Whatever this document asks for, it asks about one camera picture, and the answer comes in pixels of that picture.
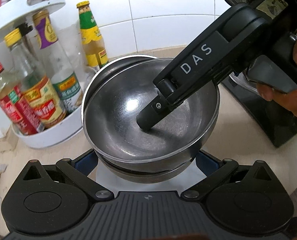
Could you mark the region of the person's right hand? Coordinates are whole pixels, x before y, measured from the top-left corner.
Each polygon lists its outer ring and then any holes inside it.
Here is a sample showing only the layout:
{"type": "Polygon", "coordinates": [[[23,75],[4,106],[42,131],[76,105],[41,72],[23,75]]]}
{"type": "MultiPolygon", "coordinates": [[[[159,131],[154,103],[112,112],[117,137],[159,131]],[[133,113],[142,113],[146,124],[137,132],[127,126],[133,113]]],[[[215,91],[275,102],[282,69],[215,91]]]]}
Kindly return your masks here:
{"type": "MultiPolygon", "coordinates": [[[[297,64],[297,41],[293,49],[293,60],[297,64]]],[[[266,101],[275,101],[283,108],[291,111],[297,117],[297,90],[283,94],[269,86],[257,83],[257,92],[266,101]]]]}

